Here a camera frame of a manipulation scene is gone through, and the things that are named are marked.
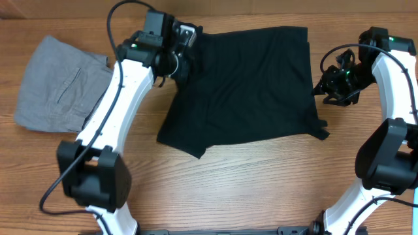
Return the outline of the black t-shirt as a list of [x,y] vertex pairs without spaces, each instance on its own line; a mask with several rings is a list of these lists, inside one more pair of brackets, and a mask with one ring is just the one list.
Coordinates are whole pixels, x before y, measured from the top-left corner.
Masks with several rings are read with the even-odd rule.
[[200,158],[218,145],[296,134],[328,137],[312,93],[306,27],[198,30],[187,56],[188,77],[176,83],[158,142]]

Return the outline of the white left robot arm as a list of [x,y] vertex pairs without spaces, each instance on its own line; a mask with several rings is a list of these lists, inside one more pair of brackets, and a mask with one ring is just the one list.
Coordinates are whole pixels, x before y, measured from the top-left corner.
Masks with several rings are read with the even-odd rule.
[[122,158],[125,141],[155,79],[186,80],[185,51],[196,37],[195,26],[149,10],[143,30],[116,47],[112,79],[87,125],[57,149],[64,193],[94,216],[101,234],[140,234],[127,205],[132,177]]

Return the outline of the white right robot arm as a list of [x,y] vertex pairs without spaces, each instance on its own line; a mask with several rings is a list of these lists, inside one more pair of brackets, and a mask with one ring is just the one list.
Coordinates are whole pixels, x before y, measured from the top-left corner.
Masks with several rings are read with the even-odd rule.
[[371,27],[356,44],[345,44],[337,66],[323,69],[314,95],[325,104],[348,106],[370,84],[379,89],[382,123],[360,147],[355,181],[302,234],[366,234],[362,223],[384,202],[417,188],[417,51],[413,40]]

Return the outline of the folded grey shorts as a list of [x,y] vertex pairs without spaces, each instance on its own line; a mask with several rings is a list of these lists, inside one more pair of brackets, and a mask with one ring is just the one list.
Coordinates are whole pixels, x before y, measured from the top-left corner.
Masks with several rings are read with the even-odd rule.
[[14,120],[32,131],[79,133],[111,78],[107,56],[46,36],[25,69]]

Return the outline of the light blue item right edge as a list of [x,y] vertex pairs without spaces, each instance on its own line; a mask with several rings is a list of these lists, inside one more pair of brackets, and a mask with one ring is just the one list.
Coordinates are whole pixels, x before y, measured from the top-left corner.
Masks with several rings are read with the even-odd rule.
[[[418,204],[418,189],[414,190],[413,203]],[[418,235],[418,208],[412,213],[412,235]]]

